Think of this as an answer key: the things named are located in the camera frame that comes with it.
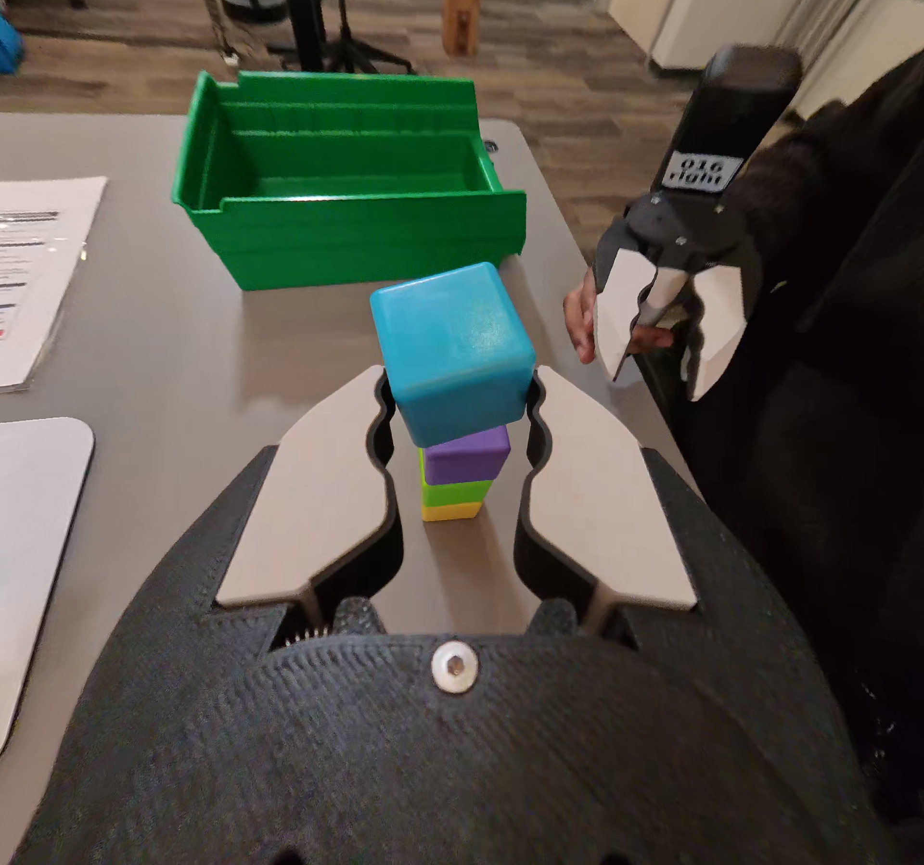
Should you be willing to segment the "blue cube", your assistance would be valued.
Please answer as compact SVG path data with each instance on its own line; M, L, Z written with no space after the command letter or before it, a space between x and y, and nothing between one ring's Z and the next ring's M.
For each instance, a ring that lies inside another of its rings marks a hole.
M495 265L371 294L392 396L417 447L520 420L536 352Z

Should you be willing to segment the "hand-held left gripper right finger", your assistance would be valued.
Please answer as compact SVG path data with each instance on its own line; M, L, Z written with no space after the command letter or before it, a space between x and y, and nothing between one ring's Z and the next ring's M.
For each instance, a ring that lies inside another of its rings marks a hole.
M526 400L530 465L514 568L540 600L602 632L618 607L688 612L698 597L645 459L609 410L546 365Z

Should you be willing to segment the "person's black clothed legs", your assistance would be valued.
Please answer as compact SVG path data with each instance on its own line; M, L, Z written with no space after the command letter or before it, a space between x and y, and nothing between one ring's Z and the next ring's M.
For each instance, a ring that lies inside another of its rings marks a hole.
M877 807L922 833L922 252L768 280L678 444L807 633Z

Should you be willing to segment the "person's right forearm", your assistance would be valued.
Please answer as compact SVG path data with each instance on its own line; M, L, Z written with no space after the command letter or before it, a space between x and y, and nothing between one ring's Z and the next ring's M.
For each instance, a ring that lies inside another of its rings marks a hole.
M764 275L821 279L922 252L923 54L852 103L758 152L728 201L745 214Z

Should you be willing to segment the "laminated paper sheet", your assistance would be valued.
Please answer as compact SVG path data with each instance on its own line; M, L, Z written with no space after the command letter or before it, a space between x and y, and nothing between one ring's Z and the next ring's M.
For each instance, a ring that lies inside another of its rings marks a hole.
M1 390L28 386L85 257L104 176L1 183Z

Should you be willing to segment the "grey desk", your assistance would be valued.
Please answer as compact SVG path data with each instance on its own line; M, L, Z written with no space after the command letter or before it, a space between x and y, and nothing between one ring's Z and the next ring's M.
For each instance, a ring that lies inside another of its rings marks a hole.
M266 445L382 356L369 303L379 283L243 293L171 201L179 116L2 114L2 180L105 176L108 184L29 387L2 393L2 421L83 420L95 450L15 729L2 754L2 863L43 795L100 651L167 551ZM526 242L501 268L537 353L614 411L699 492L635 362L612 385L582 365L562 301L585 260L523 136L481 119L508 189L525 190ZM391 633L516 633L537 600L512 560L529 423L479 516L423 523L417 455L391 422L404 539L397 576L374 598Z

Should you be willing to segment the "purple cube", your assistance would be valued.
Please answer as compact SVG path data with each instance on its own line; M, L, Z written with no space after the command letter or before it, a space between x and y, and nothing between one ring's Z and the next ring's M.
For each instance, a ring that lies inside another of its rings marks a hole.
M511 451L505 425L423 448L428 485L478 483L497 478Z

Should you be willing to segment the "person's right hand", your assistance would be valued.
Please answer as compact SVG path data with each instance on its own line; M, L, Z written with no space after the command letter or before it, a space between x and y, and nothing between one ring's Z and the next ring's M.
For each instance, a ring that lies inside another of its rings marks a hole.
M566 294L563 300L565 328L583 364L592 363L596 355L593 323L595 302L595 279L592 268L588 267L580 285ZM628 354L647 354L667 350L674 345L674 342L675 334L670 329L636 326L627 352Z

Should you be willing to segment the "green plastic bin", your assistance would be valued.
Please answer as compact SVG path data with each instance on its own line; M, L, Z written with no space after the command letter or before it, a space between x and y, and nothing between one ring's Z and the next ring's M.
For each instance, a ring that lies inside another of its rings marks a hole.
M244 292L499 265L526 240L461 77L201 72L172 200Z

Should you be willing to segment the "white board stand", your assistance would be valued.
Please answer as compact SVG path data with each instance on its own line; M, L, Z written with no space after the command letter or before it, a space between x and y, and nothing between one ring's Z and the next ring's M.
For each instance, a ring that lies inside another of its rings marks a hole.
M82 420L1 425L2 751L16 725L94 449L94 434Z

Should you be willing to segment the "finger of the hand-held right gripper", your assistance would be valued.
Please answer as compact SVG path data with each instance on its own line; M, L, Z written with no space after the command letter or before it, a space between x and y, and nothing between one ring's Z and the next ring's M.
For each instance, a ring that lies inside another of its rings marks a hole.
M692 289L699 306L688 332L683 374L687 398L699 401L722 377L745 332L741 269L705 269L693 278Z
M636 250L598 248L594 260L593 309L596 357L611 382L628 354L640 305L655 280L657 267Z

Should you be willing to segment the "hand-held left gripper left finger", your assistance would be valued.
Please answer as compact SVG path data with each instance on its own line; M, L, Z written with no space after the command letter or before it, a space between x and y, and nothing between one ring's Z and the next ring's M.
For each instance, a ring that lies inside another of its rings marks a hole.
M390 420L375 364L305 412L283 435L244 523L216 602L292 603L329 624L338 603L371 597L401 567L403 543Z

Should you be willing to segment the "lime green cube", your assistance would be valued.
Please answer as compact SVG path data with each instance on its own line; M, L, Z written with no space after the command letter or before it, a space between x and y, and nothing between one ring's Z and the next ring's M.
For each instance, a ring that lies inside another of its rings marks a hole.
M479 503L486 497L493 480L470 481L461 483L427 483L422 475L422 507L424 509L441 509L449 506Z

